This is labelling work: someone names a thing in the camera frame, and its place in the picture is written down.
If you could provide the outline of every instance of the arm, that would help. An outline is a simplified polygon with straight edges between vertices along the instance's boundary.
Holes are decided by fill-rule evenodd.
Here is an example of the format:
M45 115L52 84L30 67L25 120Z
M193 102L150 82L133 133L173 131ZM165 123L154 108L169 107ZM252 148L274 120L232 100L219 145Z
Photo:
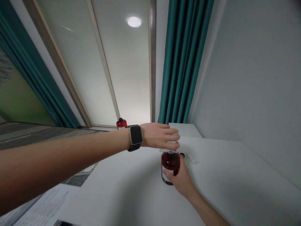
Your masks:
M178 130L159 123L146 123L140 127L143 137L141 146L179 147L179 143L167 143L179 140L179 135L169 135L178 133ZM130 146L127 128L0 151L0 216Z
M180 157L179 173L174 176L165 169L163 170L163 173L173 183L178 192L191 203L206 226L230 226L230 224L218 212L216 212L216 210L213 209L212 206L210 206L209 203L197 191L191 180L183 156L179 153L178 155Z

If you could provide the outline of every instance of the finger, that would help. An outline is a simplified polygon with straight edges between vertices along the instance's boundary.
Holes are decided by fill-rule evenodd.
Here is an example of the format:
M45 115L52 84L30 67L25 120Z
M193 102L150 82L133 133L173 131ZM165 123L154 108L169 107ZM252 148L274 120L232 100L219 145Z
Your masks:
M164 129L163 133L165 133L165 134L176 134L176 133L179 133L179 131L177 129Z
M164 138L166 141L178 141L180 139L180 135L165 135Z
M163 173L165 174L165 176L167 177L168 180L170 180L171 182L174 179L174 175L172 175L170 172L168 172L166 169L163 170Z
M179 158L180 158L180 165L185 165L185 161L184 161L184 157L183 157L183 155L181 155L180 153L178 153L178 156L179 156Z
M176 143L165 143L164 148L169 150L177 150L180 147L180 144L178 142Z
M163 129L169 129L169 128L170 128L169 125L166 125L166 124L160 124L160 123L158 123L158 124L159 124L159 127L160 127L160 128L163 128Z

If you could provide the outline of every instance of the round ceiling lamp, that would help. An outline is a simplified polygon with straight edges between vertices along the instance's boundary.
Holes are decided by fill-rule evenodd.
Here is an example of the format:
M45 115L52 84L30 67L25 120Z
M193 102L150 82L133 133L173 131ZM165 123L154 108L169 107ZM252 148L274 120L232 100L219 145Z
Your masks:
M138 17L129 17L126 22L130 27L140 27L142 20Z

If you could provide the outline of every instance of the forearm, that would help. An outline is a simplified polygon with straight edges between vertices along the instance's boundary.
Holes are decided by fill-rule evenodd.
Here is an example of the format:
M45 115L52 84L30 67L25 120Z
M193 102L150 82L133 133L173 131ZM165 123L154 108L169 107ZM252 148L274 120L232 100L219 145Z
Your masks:
M198 212L206 226L230 226L230 224L211 205L209 205L198 191L195 191L187 199Z
M124 129L1 151L0 216L130 145Z

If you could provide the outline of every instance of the white table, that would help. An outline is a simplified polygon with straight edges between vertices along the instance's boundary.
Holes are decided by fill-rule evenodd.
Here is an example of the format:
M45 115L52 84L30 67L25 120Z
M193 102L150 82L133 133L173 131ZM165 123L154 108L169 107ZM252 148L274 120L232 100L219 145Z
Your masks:
M203 196L233 225L296 225L301 192L241 142L182 137ZM60 219L77 225L204 225L161 178L161 153L121 152L98 164Z

